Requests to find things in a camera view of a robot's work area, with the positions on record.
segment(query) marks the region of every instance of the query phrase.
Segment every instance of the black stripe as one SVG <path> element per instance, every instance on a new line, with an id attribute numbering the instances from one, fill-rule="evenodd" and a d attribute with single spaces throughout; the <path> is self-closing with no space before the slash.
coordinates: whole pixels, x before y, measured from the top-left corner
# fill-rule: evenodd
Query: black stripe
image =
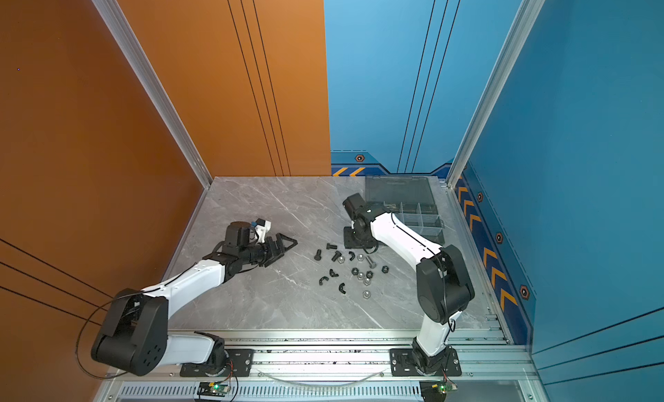
<path id="1" fill-rule="evenodd" d="M 659 366 L 659 365 L 664 365 L 664 362 L 657 362 L 657 363 L 651 363 L 651 364 L 648 364 L 648 365 L 640 365 L 640 366 L 635 366 L 635 367 L 628 367 L 628 368 L 626 368 L 626 369 L 613 370 L 613 371 L 611 371 L 611 372 L 595 373 L 594 375 L 587 375 L 587 376 L 581 376 L 581 377 L 574 377 L 574 378 L 572 378 L 572 379 L 565 379 L 565 380 L 559 380 L 559 381 L 555 381 L 555 382 L 544 383 L 544 385 L 555 385 L 556 383 L 571 382 L 571 381 L 573 381 L 573 380 L 588 379 L 589 377 L 597 377 L 597 376 L 610 375 L 610 374 L 612 374 L 612 373 L 628 372 L 628 371 L 630 371 L 630 370 L 643 369 L 644 367 L 652 367 L 652 366 Z"/>
<path id="2" fill-rule="evenodd" d="M 566 363 L 570 363 L 570 362 L 576 362 L 577 360 L 585 359 L 585 358 L 587 358 L 587 357 L 593 357 L 593 356 L 597 356 L 597 355 L 601 355 L 601 354 L 609 353 L 609 352 L 612 352 L 612 351 L 614 351 L 614 350 L 620 350 L 620 349 L 624 349 L 624 348 L 629 348 L 629 347 L 632 347 L 632 346 L 636 346 L 637 344 L 643 344 L 643 343 L 651 342 L 651 341 L 653 341 L 653 340 L 659 340 L 659 339 L 661 339 L 661 338 L 664 338 L 664 335 L 662 335 L 662 336 L 658 336 L 658 337 L 653 337 L 653 338 L 650 338 L 650 339 L 647 339 L 647 340 L 641 340 L 640 342 L 635 342 L 635 343 L 632 343 L 632 344 L 626 344 L 625 346 L 620 346 L 620 347 L 612 348 L 612 349 L 609 349 L 609 350 L 603 350 L 602 352 L 597 352 L 597 353 L 589 354 L 589 355 L 587 355 L 587 356 L 577 357 L 576 359 L 571 359 L 571 360 L 568 360 L 567 362 L 560 362 L 560 363 L 556 363 L 556 364 L 554 364 L 554 365 L 549 365 L 549 366 L 545 366 L 545 367 L 539 367 L 537 370 L 548 369 L 548 368 L 550 368 L 550 367 L 560 366 L 560 365 L 564 365 L 564 364 L 566 364 Z"/>
<path id="3" fill-rule="evenodd" d="M 401 157 L 404 155 L 404 146 L 406 145 L 406 135 L 408 135 L 408 123 L 411 122 L 411 112 L 413 111 L 413 102 L 415 101 L 415 91 L 417 90 L 417 82 L 419 81 L 419 71 L 422 70 L 422 60 L 424 59 L 426 40 L 429 37 L 429 29 L 431 28 L 431 19 L 434 17 L 435 7 L 436 7 L 436 0 L 434 0 L 434 4 L 431 6 L 429 25 L 426 27 L 426 35 L 424 36 L 424 45 L 422 46 L 422 56 L 420 56 L 419 58 L 419 68 L 417 69 L 417 78 L 415 78 L 415 88 L 413 89 L 413 98 L 411 99 L 411 109 L 408 110 L 408 120 L 406 120 L 406 131 L 404 132 L 404 141 L 401 143 L 401 153 L 399 154 L 399 163 L 396 165 L 397 173 L 399 173 L 399 168 L 401 167 Z"/>
<path id="4" fill-rule="evenodd" d="M 2 262 L 2 261 L 0 261 L 0 264 L 5 265 L 7 268 L 11 268 L 11 269 L 13 269 L 13 270 L 16 271 L 17 273 L 21 273 L 21 274 L 23 274 L 23 275 L 25 275 L 25 276 L 27 276 L 27 277 L 30 277 L 30 278 L 33 279 L 33 280 L 37 280 L 37 281 L 39 281 L 39 282 L 42 282 L 43 284 L 46 284 L 46 285 L 48 285 L 49 287 L 54 288 L 55 290 L 61 291 L 61 292 L 65 293 L 65 294 L 67 294 L 67 295 L 70 295 L 71 297 L 78 298 L 78 299 L 81 300 L 81 301 L 85 301 L 85 302 L 87 302 L 89 305 L 92 305 L 92 306 L 97 307 L 96 304 L 94 304 L 93 302 L 87 301 L 85 298 L 80 298 L 80 297 L 77 296 L 77 295 L 73 295 L 73 294 L 72 294 L 71 292 L 69 292 L 69 291 L 65 291 L 65 290 L 63 290 L 63 289 L 61 289 L 61 288 L 58 288 L 58 287 L 54 286 L 53 284 L 49 284 L 48 282 L 43 281 L 43 280 L 40 280 L 39 278 L 34 277 L 34 276 L 32 276 L 32 275 L 30 275 L 30 274 L 28 274 L 28 273 L 24 273 L 24 272 L 21 271 L 20 269 L 18 269 L 18 268 L 14 268 L 13 266 L 11 266 L 11 265 L 9 265 L 9 264 L 5 264 L 5 263 Z"/>
<path id="5" fill-rule="evenodd" d="M 270 155 L 270 163 L 272 164 L 272 170 L 274 175 L 277 175 L 277 169 L 274 168 L 274 160 L 272 159 L 272 151 L 270 151 L 270 145 L 268 144 L 268 135 L 265 132 L 265 126 L 263 125 L 263 118 L 260 115 L 260 109 L 258 109 L 258 100 L 256 99 L 256 93 L 253 91 L 253 84 L 251 82 L 251 76 L 249 76 L 249 67 L 247 66 L 247 60 L 245 58 L 245 51 L 242 50 L 242 42 L 240 41 L 240 34 L 238 33 L 238 27 L 235 24 L 235 17 L 233 16 L 233 9 L 230 8 L 230 0 L 228 2 L 228 10 L 230 11 L 230 18 L 233 20 L 233 27 L 235 28 L 235 35 L 238 37 L 238 44 L 240 45 L 240 53 L 242 53 L 242 60 L 245 61 L 245 69 L 247 71 L 247 78 L 249 79 L 249 86 L 251 86 L 251 93 L 253 94 L 253 101 L 256 104 L 256 111 L 258 112 L 258 119 L 260 120 L 260 126 L 263 129 L 263 137 L 265 137 L 265 145 L 268 147 L 268 154 Z"/>
<path id="6" fill-rule="evenodd" d="M 417 124 L 419 123 L 419 115 L 422 114 L 422 106 L 424 104 L 424 98 L 426 97 L 426 88 L 429 85 L 429 77 L 431 76 L 431 68 L 434 66 L 434 59 L 436 59 L 436 49 L 438 48 L 438 41 L 440 40 L 440 31 L 443 29 L 443 22 L 445 21 L 445 14 L 448 11 L 448 3 L 450 0 L 445 2 L 445 9 L 443 10 L 443 18 L 440 19 L 440 27 L 438 28 L 438 37 L 436 38 L 436 45 L 434 46 L 434 55 L 431 57 L 431 64 L 429 65 L 429 73 L 426 75 L 426 83 L 424 84 L 424 92 L 422 93 L 422 101 L 419 102 L 419 111 L 417 113 L 417 120 L 415 121 L 415 129 L 413 130 L 413 137 L 411 139 L 411 147 L 408 149 L 408 157 L 406 158 L 406 165 L 404 167 L 404 173 L 408 170 L 408 161 L 411 159 L 411 153 L 413 150 L 413 141 L 415 141 L 415 134 L 417 133 Z"/>
<path id="7" fill-rule="evenodd" d="M 574 340 L 579 340 L 579 339 L 581 339 L 581 338 L 588 337 L 588 336 L 590 336 L 591 334 L 595 334 L 595 333 L 599 333 L 600 331 L 608 330 L 608 329 L 610 329 L 610 328 L 613 328 L 613 327 L 619 326 L 620 324 L 625 324 L 625 323 L 627 323 L 627 322 L 630 322 L 630 321 L 636 320 L 637 318 L 641 318 L 641 317 L 644 317 L 644 316 L 649 316 L 649 315 L 651 315 L 651 314 L 653 314 L 653 313 L 656 313 L 656 312 L 658 312 L 658 311 L 662 311 L 662 310 L 664 310 L 664 307 L 659 307 L 659 308 L 656 308 L 656 309 L 654 309 L 654 310 L 652 310 L 652 311 L 644 312 L 642 315 L 638 315 L 638 316 L 635 316 L 635 317 L 632 317 L 632 318 L 628 318 L 628 319 L 623 320 L 623 321 L 621 321 L 621 322 L 619 322 L 619 323 L 615 323 L 615 324 L 612 324 L 612 325 L 610 325 L 610 326 L 603 327 L 603 328 L 601 328 L 601 329 L 599 329 L 599 330 L 591 331 L 590 333 L 586 333 L 586 334 L 584 334 L 583 336 L 578 336 L 578 337 L 576 337 L 576 338 L 569 339 L 569 340 L 567 340 L 566 342 L 562 342 L 562 343 L 555 344 L 555 345 L 553 345 L 553 346 L 549 346 L 549 347 L 546 348 L 546 349 L 542 349 L 542 350 L 538 350 L 538 351 L 536 351 L 536 352 L 533 352 L 533 354 L 537 354 L 537 353 L 545 352 L 546 350 L 551 350 L 552 348 L 557 348 L 558 346 L 562 346 L 563 344 L 568 344 L 568 343 L 570 343 L 570 342 L 573 342 Z"/>
<path id="8" fill-rule="evenodd" d="M 282 121 L 279 118 L 279 108 L 277 106 L 277 98 L 274 96 L 274 86 L 272 85 L 272 76 L 270 74 L 270 65 L 268 64 L 268 55 L 265 52 L 265 43 L 263 42 L 263 34 L 260 31 L 260 22 L 258 21 L 258 11 L 256 10 L 256 1 L 253 2 L 253 12 L 256 14 L 256 24 L 258 25 L 258 34 L 260 35 L 260 43 L 263 46 L 263 56 L 265 57 L 265 66 L 268 68 L 268 80 L 270 82 L 270 88 L 272 90 L 272 99 L 274 100 L 274 109 L 277 112 L 277 123 L 279 124 L 279 132 L 282 135 L 282 144 L 284 145 L 284 156 L 286 157 L 286 166 L 288 167 L 288 174 L 293 176 L 290 171 L 290 163 L 288 163 L 288 151 L 286 150 L 286 140 L 284 139 L 284 130 L 282 129 Z"/>
<path id="9" fill-rule="evenodd" d="M 82 284 L 87 285 L 89 288 L 91 288 L 91 289 L 93 289 L 93 290 L 95 290 L 95 291 L 101 292 L 103 295 L 105 295 L 105 296 L 107 296 L 107 297 L 113 298 L 112 295 L 108 295 L 108 294 L 106 294 L 104 291 L 94 288 L 92 285 L 88 284 L 87 282 L 79 280 L 78 278 L 74 277 L 73 275 L 70 275 L 70 274 L 68 274 L 68 273 L 66 273 L 66 272 L 64 272 L 64 271 L 62 271 L 61 269 L 55 267 L 54 265 L 51 265 L 51 264 L 47 263 L 47 262 L 44 261 L 43 259 L 39 259 L 39 258 L 35 257 L 33 254 L 31 254 L 31 253 L 29 253 L 29 252 L 26 252 L 26 251 L 22 250 L 21 248 L 17 247 L 16 245 L 13 245 L 12 243 L 9 243 L 9 242 L 3 240 L 2 238 L 0 238 L 0 241 L 4 242 L 5 244 L 9 245 L 10 247 L 16 249 L 17 251 L 21 251 L 22 253 L 24 253 L 25 255 L 29 256 L 30 258 L 37 259 L 37 260 L 38 260 L 39 262 L 41 262 L 42 264 L 47 265 L 47 266 L 53 268 L 54 270 L 56 270 L 56 271 L 58 271 L 58 272 L 60 272 L 60 273 L 62 273 L 62 274 L 65 274 L 65 275 L 68 276 L 69 278 L 71 278 L 71 279 L 75 279 L 76 281 L 81 282 Z"/>
<path id="10" fill-rule="evenodd" d="M 426 112 L 426 118 L 424 119 L 424 126 L 422 127 L 422 134 L 419 136 L 419 143 L 417 145 L 417 152 L 415 153 L 415 159 L 413 160 L 413 166 L 411 172 L 415 170 L 415 162 L 417 161 L 417 156 L 419 155 L 419 147 L 422 145 L 422 137 L 424 137 L 424 130 L 426 129 L 426 122 L 429 119 L 429 113 L 431 112 L 431 106 L 434 104 L 434 96 L 436 95 L 436 88 L 438 87 L 438 80 L 440 79 L 440 72 L 443 69 L 443 62 L 445 61 L 445 55 L 448 52 L 448 46 L 450 45 L 450 38 L 452 37 L 452 30 L 454 29 L 454 22 L 456 21 L 456 15 L 459 13 L 459 5 L 461 0 L 457 3 L 457 10 L 454 12 L 454 19 L 452 19 L 452 27 L 450 28 L 450 34 L 448 35 L 448 42 L 445 45 L 445 51 L 443 52 L 443 60 L 440 61 L 440 68 L 438 69 L 438 77 L 436 78 L 436 85 L 434 85 L 434 92 L 431 94 L 431 103 L 429 104 L 429 110 Z"/>
<path id="11" fill-rule="evenodd" d="M 247 27 L 247 34 L 249 35 L 249 44 L 251 45 L 251 52 L 253 53 L 253 62 L 256 64 L 256 72 L 258 73 L 260 90 L 263 92 L 263 100 L 265 101 L 265 110 L 268 112 L 268 120 L 270 121 L 270 129 L 272 130 L 272 139 L 274 140 L 274 148 L 277 150 L 277 158 L 279 159 L 279 168 L 281 168 L 282 175 L 284 175 L 282 156 L 279 154 L 279 146 L 277 145 L 277 136 L 274 132 L 274 126 L 272 125 L 272 116 L 270 115 L 270 108 L 268 107 L 268 99 L 265 96 L 265 87 L 263 86 L 263 80 L 260 77 L 260 69 L 258 68 L 258 59 L 256 59 L 256 50 L 253 49 L 253 40 L 251 38 L 251 31 L 249 30 L 249 22 L 247 22 L 247 14 L 245 13 L 245 4 L 242 2 L 242 0 L 240 0 L 240 6 L 242 7 L 242 14 L 245 16 L 245 25 Z"/>
<path id="12" fill-rule="evenodd" d="M 58 308 L 58 307 L 52 306 L 52 305 L 50 305 L 50 304 L 46 304 L 45 302 L 40 301 L 40 300 L 38 300 L 38 299 L 36 299 L 36 298 L 28 297 L 27 295 L 21 294 L 20 292 L 17 292 L 17 291 L 14 291 L 14 290 L 10 290 L 10 289 L 8 289 L 8 288 L 6 288 L 6 287 L 3 287 L 3 286 L 1 286 L 1 285 L 0 285 L 0 289 L 3 289 L 3 290 L 5 290 L 5 291 L 9 291 L 9 292 L 13 292 L 14 294 L 16 294 L 16 295 L 18 295 L 18 296 L 21 296 L 21 297 L 23 297 L 23 298 L 27 298 L 28 300 L 32 300 L 32 301 L 34 301 L 34 302 L 38 302 L 39 304 L 43 304 L 43 305 L 45 305 L 46 307 L 51 307 L 51 308 L 53 308 L 54 310 L 62 311 L 63 313 L 66 313 L 66 314 L 68 314 L 68 315 L 70 315 L 70 316 L 74 316 L 74 317 L 80 318 L 81 320 L 85 320 L 85 317 L 81 317 L 81 316 L 79 316 L 79 315 L 75 315 L 74 313 L 69 312 L 69 311 L 67 311 L 67 310 L 62 310 L 62 308 Z M 101 326 L 101 324 L 96 323 L 96 322 L 94 322 L 94 321 L 90 321 L 90 323 L 93 323 L 93 324 L 96 324 L 96 325 L 98 325 L 98 326 Z"/>

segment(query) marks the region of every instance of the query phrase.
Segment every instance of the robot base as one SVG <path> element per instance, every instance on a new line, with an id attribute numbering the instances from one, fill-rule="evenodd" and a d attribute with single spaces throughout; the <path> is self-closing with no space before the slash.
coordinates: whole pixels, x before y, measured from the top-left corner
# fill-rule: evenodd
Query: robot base
<path id="1" fill-rule="evenodd" d="M 461 376 L 461 364 L 456 350 L 446 347 L 443 350 L 443 360 L 440 367 L 435 372 L 423 374 L 417 368 L 413 358 L 412 348 L 390 349 L 390 359 L 392 361 L 392 376 L 443 376 L 450 377 Z"/>

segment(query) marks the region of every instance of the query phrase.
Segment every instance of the blue wall panel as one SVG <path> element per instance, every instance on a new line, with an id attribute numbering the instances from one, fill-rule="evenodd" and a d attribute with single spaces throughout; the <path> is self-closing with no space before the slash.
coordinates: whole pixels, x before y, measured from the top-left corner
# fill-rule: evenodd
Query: blue wall panel
<path id="1" fill-rule="evenodd" d="M 577 340 L 664 304 L 662 2 L 546 0 L 471 156 L 536 294 L 538 368 L 661 334 L 656 314 Z M 662 353 L 657 340 L 541 374 L 566 380 L 546 387 L 553 402 L 624 400 L 607 378 L 625 390 L 622 375 L 654 368 L 574 378 Z"/>
<path id="2" fill-rule="evenodd" d="M 520 1 L 325 0 L 331 149 L 369 152 L 391 173 L 448 162 Z"/>

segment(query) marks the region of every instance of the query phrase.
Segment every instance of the aluminum frame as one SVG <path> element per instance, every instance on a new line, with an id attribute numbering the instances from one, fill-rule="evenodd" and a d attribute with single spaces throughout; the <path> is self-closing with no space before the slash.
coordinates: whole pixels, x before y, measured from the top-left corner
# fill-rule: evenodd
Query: aluminum frame
<path id="1" fill-rule="evenodd" d="M 452 162 L 452 167 L 448 173 L 447 184 L 448 188 L 454 188 L 456 186 L 457 180 L 461 176 L 461 171 L 465 167 L 470 154 L 477 144 L 479 135 L 484 130 L 484 126 L 491 115 L 491 111 L 494 109 L 496 101 L 502 91 L 502 87 L 505 86 L 505 82 L 509 77 L 514 63 L 519 58 L 519 53 L 523 48 L 523 44 L 526 42 L 528 35 L 535 24 L 535 20 L 539 15 L 542 6 L 544 5 L 545 0 L 522 0 L 519 10 L 517 11 L 517 16 L 514 17 L 514 22 L 507 33 L 505 42 L 502 44 L 502 49 L 500 54 L 498 54 L 498 59 L 494 65 L 494 69 L 491 71 L 489 76 L 489 81 L 482 92 L 482 96 L 479 98 L 477 103 L 477 108 L 475 113 L 470 120 L 468 129 L 463 135 L 459 150 L 457 151 L 456 156 L 454 156 L 454 161 Z"/>
<path id="2" fill-rule="evenodd" d="M 182 119 L 177 113 L 173 102 L 170 100 L 166 90 L 159 81 L 157 73 L 147 59 L 141 44 L 138 42 L 127 18 L 122 13 L 122 9 L 117 0 L 92 0 L 95 8 L 102 16 L 104 23 L 108 27 L 120 47 L 129 65 L 133 69 L 136 77 L 143 85 L 155 108 L 162 116 L 162 120 L 168 127 L 183 155 L 187 158 L 189 166 L 196 174 L 203 188 L 209 189 L 212 184 L 212 176 L 208 171 L 203 158 L 198 149 L 191 140 Z"/>

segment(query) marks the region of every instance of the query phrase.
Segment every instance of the orange chevron arrow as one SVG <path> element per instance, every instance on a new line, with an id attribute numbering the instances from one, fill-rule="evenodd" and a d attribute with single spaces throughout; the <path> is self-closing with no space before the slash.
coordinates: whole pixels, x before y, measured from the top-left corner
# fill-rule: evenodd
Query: orange chevron arrow
<path id="1" fill-rule="evenodd" d="M 473 231 L 473 221 L 482 222 L 482 219 L 479 219 L 479 216 L 470 214 L 470 232 Z"/>
<path id="2" fill-rule="evenodd" d="M 487 255 L 490 255 L 491 257 L 494 257 L 494 258 L 498 259 L 495 252 L 493 252 L 489 248 L 484 248 L 484 267 L 485 268 L 487 267 Z"/>
<path id="3" fill-rule="evenodd" d="M 463 201 L 463 216 L 468 216 L 468 207 L 469 206 L 475 206 L 472 200 L 464 200 Z"/>
<path id="4" fill-rule="evenodd" d="M 461 192 L 468 191 L 468 188 L 459 188 L 459 203 L 461 203 Z"/>
<path id="5" fill-rule="evenodd" d="M 500 290 L 500 308 L 502 309 L 502 311 L 505 311 L 505 298 L 507 298 L 508 300 L 513 302 L 515 306 L 519 306 L 517 304 L 516 298 L 514 298 L 509 292 L 501 289 Z"/>
<path id="6" fill-rule="evenodd" d="M 494 288 L 496 288 L 496 275 L 498 277 L 501 277 L 505 281 L 507 281 L 507 277 L 505 276 L 505 273 L 503 273 L 502 271 L 496 269 L 496 267 L 491 268 L 491 285 L 493 285 Z"/>

